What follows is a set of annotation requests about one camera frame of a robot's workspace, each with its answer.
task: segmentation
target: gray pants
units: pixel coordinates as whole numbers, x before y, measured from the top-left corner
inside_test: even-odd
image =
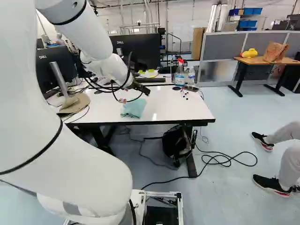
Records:
[[[274,134],[266,137],[265,141],[276,144],[291,139],[300,140],[300,122],[294,121],[280,128]],[[300,145],[296,145],[285,150],[281,158],[279,171],[279,182],[284,187],[291,187],[296,184],[300,177]]]

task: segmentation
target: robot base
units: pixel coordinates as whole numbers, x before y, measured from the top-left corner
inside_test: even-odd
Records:
[[[181,192],[132,190],[131,201],[135,207],[136,225],[183,225]],[[133,225],[129,205],[119,225]]]

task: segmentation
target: yellow object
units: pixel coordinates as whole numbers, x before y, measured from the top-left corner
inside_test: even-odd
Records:
[[[248,51],[244,51],[243,53],[241,53],[241,57],[243,58],[252,58],[257,56],[258,52],[257,50],[255,50],[255,48],[249,48]]]

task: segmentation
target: person's leg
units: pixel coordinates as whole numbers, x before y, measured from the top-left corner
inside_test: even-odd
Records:
[[[251,133],[252,137],[266,151],[272,151],[274,144],[291,139],[300,139],[300,122],[294,121],[280,128],[272,135],[261,135],[256,132]]]
[[[300,146],[288,148],[282,158],[279,177],[266,178],[253,175],[254,182],[261,188],[272,191],[282,197],[289,197],[292,187],[300,177]]]
[[[281,158],[279,183],[283,188],[289,188],[297,183],[300,177],[300,146],[285,150]]]
[[[279,142],[285,142],[291,139],[300,140],[300,122],[294,121],[285,125],[284,127],[277,130],[272,135],[268,135],[264,138],[266,143],[276,144]]]

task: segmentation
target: blue storage bin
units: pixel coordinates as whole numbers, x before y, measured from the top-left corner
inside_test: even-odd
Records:
[[[251,31],[251,30],[257,30],[256,27],[245,27],[245,28],[242,28],[243,31]]]
[[[229,16],[231,15],[238,15],[240,8],[234,8],[229,10]]]
[[[248,21],[248,27],[255,27],[257,23],[257,20],[249,20]]]
[[[248,20],[240,20],[240,27],[248,27]]]
[[[244,8],[244,15],[252,15],[254,8]]]
[[[255,15],[260,15],[262,13],[263,8],[254,8],[253,9],[253,14]]]

